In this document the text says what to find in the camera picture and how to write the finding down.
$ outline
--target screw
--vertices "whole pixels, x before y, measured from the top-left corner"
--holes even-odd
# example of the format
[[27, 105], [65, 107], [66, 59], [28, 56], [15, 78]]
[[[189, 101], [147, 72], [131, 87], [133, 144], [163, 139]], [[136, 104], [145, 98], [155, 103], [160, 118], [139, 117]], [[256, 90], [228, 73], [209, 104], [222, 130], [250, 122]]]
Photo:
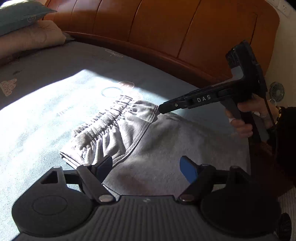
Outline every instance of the screw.
[[111, 202], [114, 200], [114, 197], [108, 194], [104, 194], [99, 196], [99, 201], [100, 202]]
[[191, 194], [182, 194], [180, 196], [180, 200], [183, 202], [192, 202], [194, 200], [194, 196]]

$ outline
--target small fan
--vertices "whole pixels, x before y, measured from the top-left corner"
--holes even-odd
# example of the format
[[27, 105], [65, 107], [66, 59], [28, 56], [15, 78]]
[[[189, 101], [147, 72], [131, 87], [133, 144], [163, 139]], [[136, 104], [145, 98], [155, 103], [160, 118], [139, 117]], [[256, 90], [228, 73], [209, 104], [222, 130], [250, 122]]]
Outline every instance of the small fan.
[[276, 102], [281, 101], [285, 95], [284, 86], [281, 83], [273, 82], [269, 86], [269, 95], [271, 99], [274, 99]]

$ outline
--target finger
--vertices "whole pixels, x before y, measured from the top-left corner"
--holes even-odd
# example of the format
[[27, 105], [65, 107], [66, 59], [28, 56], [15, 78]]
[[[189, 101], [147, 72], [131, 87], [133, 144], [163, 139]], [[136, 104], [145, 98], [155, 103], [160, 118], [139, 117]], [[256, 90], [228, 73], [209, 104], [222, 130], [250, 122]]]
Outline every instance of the finger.
[[243, 127], [245, 125], [245, 122], [240, 119], [234, 119], [232, 122], [230, 122], [230, 124], [233, 127], [238, 128], [238, 127]]
[[251, 124], [247, 124], [237, 128], [237, 132], [240, 134], [250, 133], [252, 130], [253, 126]]
[[233, 118], [233, 115], [231, 114], [231, 112], [227, 109], [225, 109], [225, 114], [228, 118], [232, 119]]
[[254, 96], [254, 99], [238, 103], [237, 107], [242, 112], [258, 111], [261, 113], [265, 108], [265, 102], [262, 98]]
[[239, 133], [239, 137], [240, 138], [249, 138], [253, 135], [253, 132], [249, 132], [249, 133]]

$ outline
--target dark red sleeve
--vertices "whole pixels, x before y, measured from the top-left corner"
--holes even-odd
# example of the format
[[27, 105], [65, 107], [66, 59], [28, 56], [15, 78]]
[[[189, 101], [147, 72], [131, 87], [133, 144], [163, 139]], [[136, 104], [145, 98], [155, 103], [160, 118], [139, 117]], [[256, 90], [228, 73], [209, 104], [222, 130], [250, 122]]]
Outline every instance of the dark red sleeve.
[[[277, 162], [296, 185], [296, 107], [282, 108], [282, 116], [276, 127], [278, 135]], [[276, 149], [275, 131], [268, 130], [268, 144]]]

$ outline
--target logo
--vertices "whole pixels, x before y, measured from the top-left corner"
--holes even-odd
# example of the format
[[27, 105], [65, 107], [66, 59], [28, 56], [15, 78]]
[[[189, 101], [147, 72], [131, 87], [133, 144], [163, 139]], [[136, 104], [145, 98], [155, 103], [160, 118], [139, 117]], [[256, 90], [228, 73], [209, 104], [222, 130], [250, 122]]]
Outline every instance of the logo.
[[30, 16], [30, 17], [27, 18], [27, 21], [29, 23], [34, 22], [35, 20], [36, 20], [36, 16]]
[[110, 53], [111, 54], [110, 56], [114, 55], [114, 56], [119, 57], [119, 58], [122, 58], [123, 57], [122, 55], [114, 52], [113, 50], [105, 49], [105, 51], [108, 52], [108, 53]]
[[145, 199], [143, 199], [143, 202], [151, 202], [151, 199], [145, 198]]
[[121, 81], [118, 83], [118, 85], [121, 87], [121, 88], [130, 88], [132, 89], [133, 87], [135, 87], [135, 84], [133, 82], [129, 82], [129, 81]]
[[206, 100], [210, 100], [210, 99], [211, 99], [211, 96], [210, 95], [207, 95], [207, 96], [203, 96], [203, 97], [197, 98], [197, 101], [198, 102], [202, 102], [202, 101], [206, 101]]

